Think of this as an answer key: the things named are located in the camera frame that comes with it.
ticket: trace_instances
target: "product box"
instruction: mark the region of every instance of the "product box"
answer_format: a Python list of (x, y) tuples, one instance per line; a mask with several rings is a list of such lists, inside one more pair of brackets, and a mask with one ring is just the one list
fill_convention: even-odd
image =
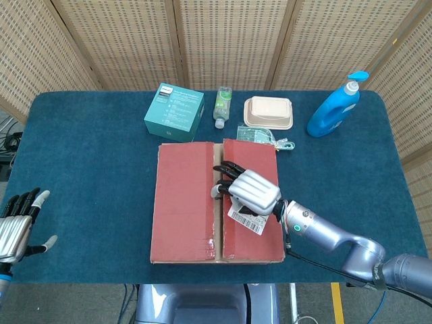
[(277, 184), (274, 146), (239, 140), (194, 142), (159, 147), (152, 263), (277, 263), (285, 257), (281, 224), (274, 215), (258, 233), (251, 222), (230, 214), (231, 200), (211, 198), (228, 159)]
[(202, 92), (161, 83), (144, 123), (150, 134), (178, 142), (191, 142), (203, 112)]

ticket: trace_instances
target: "yellow tape line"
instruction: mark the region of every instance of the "yellow tape line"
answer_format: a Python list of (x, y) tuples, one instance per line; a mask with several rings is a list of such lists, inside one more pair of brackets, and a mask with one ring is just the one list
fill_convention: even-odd
[(342, 299), (340, 298), (340, 286), (338, 282), (331, 283), (331, 298), (335, 311), (335, 324), (344, 324), (344, 312), (342, 310)]

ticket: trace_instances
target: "barcode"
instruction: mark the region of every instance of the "barcode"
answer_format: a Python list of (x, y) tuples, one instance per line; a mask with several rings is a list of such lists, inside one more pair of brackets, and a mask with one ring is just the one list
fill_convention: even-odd
[(254, 231), (255, 233), (259, 233), (259, 226), (255, 225), (249, 219), (243, 217), (242, 214), (239, 214), (239, 213), (233, 211), (232, 218), (234, 218), (236, 221), (238, 221), (243, 226), (246, 226), (248, 229)]

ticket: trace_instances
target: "white cap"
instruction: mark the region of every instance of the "white cap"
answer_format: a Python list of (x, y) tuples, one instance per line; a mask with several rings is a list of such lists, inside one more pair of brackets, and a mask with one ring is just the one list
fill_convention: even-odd
[(346, 84), (344, 91), (347, 95), (355, 95), (358, 91), (358, 82), (357, 81), (349, 81), (349, 83)]
[(223, 120), (222, 118), (217, 118), (215, 121), (215, 127), (221, 130), (224, 126), (225, 120)]

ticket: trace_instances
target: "blue tablecloth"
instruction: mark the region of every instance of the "blue tablecloth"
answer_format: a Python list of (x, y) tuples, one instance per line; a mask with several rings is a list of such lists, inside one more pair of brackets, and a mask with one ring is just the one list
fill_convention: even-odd
[[(205, 91), (196, 141), (235, 138), (243, 104), (254, 95), (287, 97), (294, 126), (274, 131), (296, 143), (277, 153), (283, 196), (311, 208), (347, 231), (374, 238), (388, 257), (426, 255), (402, 173), (385, 106), (378, 94), (361, 93), (352, 115), (333, 133), (305, 131), (329, 91), (235, 91), (231, 117), (214, 128), (216, 92)], [(13, 268), (20, 282), (234, 283), (343, 281), (339, 275), (288, 257), (272, 265), (152, 265), (149, 262), (160, 137), (143, 117), (154, 92), (48, 92), (30, 110), (5, 199), (36, 186), (49, 189), (30, 239), (57, 234), (46, 254)], [(293, 249), (339, 267), (347, 248), (326, 254), (293, 238)]]

